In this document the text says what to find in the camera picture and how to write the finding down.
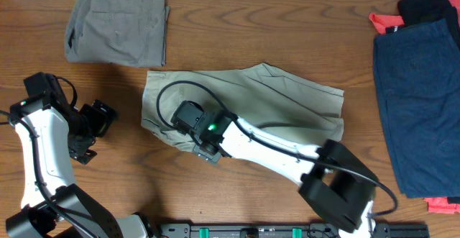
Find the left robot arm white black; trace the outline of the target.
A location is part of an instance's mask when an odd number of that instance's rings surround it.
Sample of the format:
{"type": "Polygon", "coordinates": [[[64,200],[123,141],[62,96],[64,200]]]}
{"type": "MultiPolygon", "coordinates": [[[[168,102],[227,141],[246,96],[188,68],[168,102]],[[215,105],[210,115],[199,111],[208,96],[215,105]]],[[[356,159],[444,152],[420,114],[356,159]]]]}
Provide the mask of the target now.
{"type": "Polygon", "coordinates": [[[99,100],[76,108],[62,78],[39,72],[24,79],[28,97],[6,113],[22,143],[24,195],[19,213],[6,220],[9,237],[48,237],[59,221],[70,223],[60,237],[156,237],[148,219],[134,213],[118,219],[76,183],[72,161],[85,165],[91,149],[117,118],[99,100]]]}

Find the light khaki shorts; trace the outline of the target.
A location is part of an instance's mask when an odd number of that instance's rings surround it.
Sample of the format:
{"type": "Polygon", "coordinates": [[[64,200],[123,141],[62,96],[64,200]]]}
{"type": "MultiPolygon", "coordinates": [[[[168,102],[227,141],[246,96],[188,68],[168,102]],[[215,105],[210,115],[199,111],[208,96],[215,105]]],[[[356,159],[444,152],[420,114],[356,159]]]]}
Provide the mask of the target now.
{"type": "Polygon", "coordinates": [[[344,92],[261,63],[236,70],[150,71],[142,97],[141,125],[154,136],[184,152],[194,142],[170,128],[182,101],[205,111],[219,103],[270,134],[303,144],[341,140],[344,92]]]}

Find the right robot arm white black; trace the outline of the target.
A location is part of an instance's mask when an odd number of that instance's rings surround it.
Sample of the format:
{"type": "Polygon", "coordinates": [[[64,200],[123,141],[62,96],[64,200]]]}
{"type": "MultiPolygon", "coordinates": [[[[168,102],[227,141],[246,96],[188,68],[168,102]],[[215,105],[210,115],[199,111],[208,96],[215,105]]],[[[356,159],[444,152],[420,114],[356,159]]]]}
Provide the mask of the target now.
{"type": "Polygon", "coordinates": [[[370,214],[377,176],[341,143],[291,142],[231,112],[208,113],[192,101],[183,101],[171,122],[190,135],[194,152],[207,160],[247,160],[294,182],[301,197],[338,229],[340,237],[372,236],[376,224],[370,214]]]}

